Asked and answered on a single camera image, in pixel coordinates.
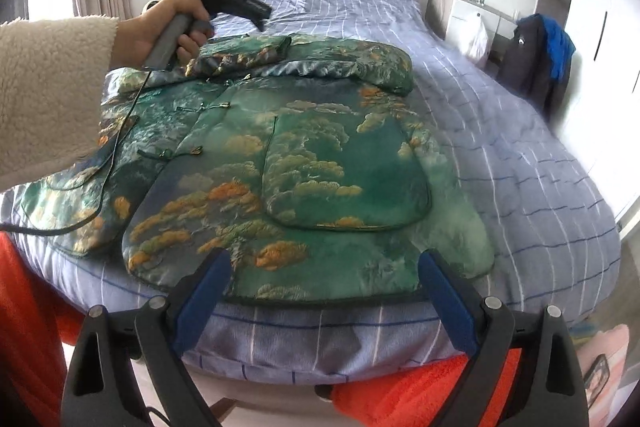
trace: striped bed sheet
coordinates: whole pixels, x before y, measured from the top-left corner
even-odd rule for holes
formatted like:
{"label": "striped bed sheet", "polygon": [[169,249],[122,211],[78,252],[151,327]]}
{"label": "striped bed sheet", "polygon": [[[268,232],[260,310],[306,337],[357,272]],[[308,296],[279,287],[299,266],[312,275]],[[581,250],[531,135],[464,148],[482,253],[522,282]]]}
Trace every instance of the striped bed sheet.
{"label": "striped bed sheet", "polygon": [[[437,129],[495,245],[495,265],[474,281],[512,309],[555,304],[575,323],[613,290],[620,265],[614,217],[580,164],[539,115],[422,22],[417,0],[263,0],[268,34],[294,32],[386,42],[408,52],[409,95]],[[216,35],[251,33],[251,23],[215,20]],[[15,187],[0,196],[0,219],[24,223]],[[32,269],[82,309],[140,306],[158,292],[130,277],[118,251],[68,259],[43,238],[14,241]],[[429,303],[356,309],[217,306],[184,360],[239,380],[318,384],[372,378],[454,354]]]}

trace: hand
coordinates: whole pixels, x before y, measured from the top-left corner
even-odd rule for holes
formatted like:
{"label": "hand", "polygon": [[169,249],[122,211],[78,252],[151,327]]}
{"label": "hand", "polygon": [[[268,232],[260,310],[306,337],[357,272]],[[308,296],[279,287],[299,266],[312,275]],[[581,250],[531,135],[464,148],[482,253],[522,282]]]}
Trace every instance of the hand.
{"label": "hand", "polygon": [[[177,13],[187,13],[206,22],[210,20],[200,0],[161,0],[142,15],[118,23],[110,68],[141,68],[156,39]],[[181,65],[197,57],[200,46],[212,36],[213,28],[206,33],[193,31],[180,35],[177,57]]]}

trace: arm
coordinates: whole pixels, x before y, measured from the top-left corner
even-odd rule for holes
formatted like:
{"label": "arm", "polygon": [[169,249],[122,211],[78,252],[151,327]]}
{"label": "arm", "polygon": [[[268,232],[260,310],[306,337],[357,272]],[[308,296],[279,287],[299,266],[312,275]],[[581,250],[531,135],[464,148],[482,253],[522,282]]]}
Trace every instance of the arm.
{"label": "arm", "polygon": [[[209,20],[199,0],[163,0],[122,22],[91,16],[0,26],[0,191],[95,149],[104,75],[139,68],[177,12]],[[182,35],[180,61],[204,42],[201,33]]]}

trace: blue gripper pad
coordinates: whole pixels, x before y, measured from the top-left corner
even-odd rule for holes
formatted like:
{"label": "blue gripper pad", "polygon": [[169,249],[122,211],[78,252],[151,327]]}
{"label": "blue gripper pad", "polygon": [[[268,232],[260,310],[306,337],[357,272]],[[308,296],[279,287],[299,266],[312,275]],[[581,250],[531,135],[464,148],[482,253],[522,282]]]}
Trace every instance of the blue gripper pad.
{"label": "blue gripper pad", "polygon": [[231,256],[223,250],[183,304],[175,321],[172,343],[179,358],[198,343],[213,309],[231,280],[231,273]]}
{"label": "blue gripper pad", "polygon": [[479,344],[473,315],[428,250],[418,259],[418,278],[424,295],[436,309],[453,347],[466,353],[469,358],[474,356]]}

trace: fleece sleeve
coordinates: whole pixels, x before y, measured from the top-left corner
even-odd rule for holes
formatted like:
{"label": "fleece sleeve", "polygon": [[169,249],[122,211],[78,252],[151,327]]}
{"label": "fleece sleeve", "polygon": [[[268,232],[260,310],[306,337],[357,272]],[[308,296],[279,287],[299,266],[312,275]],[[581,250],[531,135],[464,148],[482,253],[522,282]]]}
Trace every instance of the fleece sleeve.
{"label": "fleece sleeve", "polygon": [[17,20],[0,26],[0,191],[95,149],[118,20]]}

